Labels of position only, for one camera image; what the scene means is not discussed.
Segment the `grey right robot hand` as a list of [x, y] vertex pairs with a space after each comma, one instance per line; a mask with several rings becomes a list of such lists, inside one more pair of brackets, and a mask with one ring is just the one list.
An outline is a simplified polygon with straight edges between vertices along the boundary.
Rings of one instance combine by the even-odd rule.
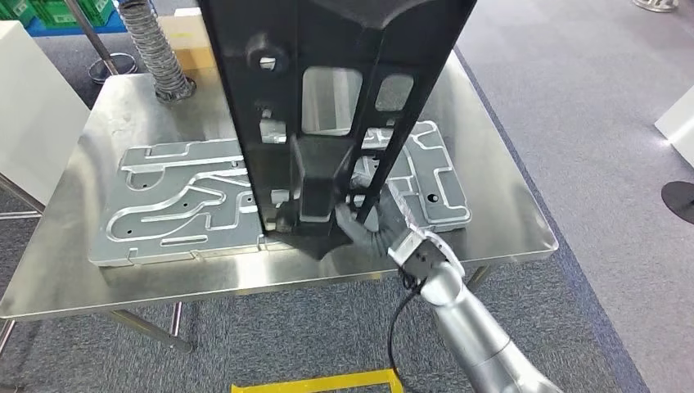
[[377, 230], [361, 224], [346, 203], [335, 206], [336, 222], [346, 236], [370, 255], [390, 257], [403, 266], [422, 242], [420, 230], [410, 220], [410, 214], [402, 212], [402, 198], [385, 184], [377, 203], [373, 206], [377, 218]]

